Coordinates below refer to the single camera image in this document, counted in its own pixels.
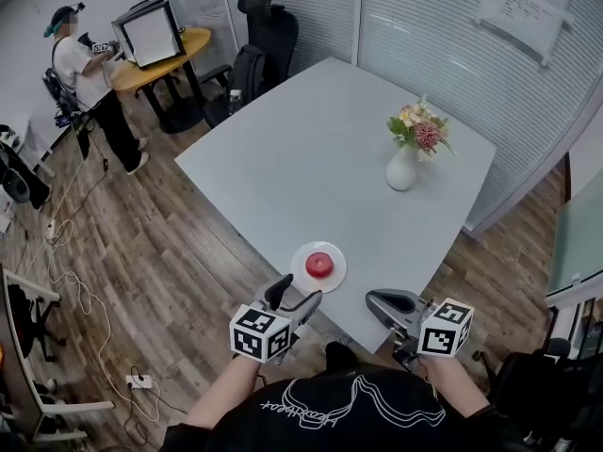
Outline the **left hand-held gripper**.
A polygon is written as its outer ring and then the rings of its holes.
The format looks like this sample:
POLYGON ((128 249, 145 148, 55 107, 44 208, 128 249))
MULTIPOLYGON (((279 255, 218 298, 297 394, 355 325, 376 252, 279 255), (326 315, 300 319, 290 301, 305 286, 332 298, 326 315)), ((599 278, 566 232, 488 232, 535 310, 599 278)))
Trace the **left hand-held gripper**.
POLYGON ((229 324, 231 350, 259 363, 284 356, 294 344, 294 332, 318 309, 323 293, 318 290, 293 307, 280 307, 293 275, 283 275, 268 285, 264 301, 241 305, 229 324))

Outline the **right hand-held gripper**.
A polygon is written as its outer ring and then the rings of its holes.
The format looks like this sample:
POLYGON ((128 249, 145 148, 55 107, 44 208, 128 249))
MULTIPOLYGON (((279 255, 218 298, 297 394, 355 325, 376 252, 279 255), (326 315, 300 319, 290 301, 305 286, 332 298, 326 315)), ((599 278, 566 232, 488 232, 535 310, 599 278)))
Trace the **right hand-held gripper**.
POLYGON ((406 290, 381 288, 367 293, 367 308, 387 329, 406 339, 392 358, 407 366, 419 356, 454 357, 468 337, 473 307, 455 299, 444 299, 433 311, 421 316, 417 337, 407 331, 406 319, 417 309, 416 296, 406 290))

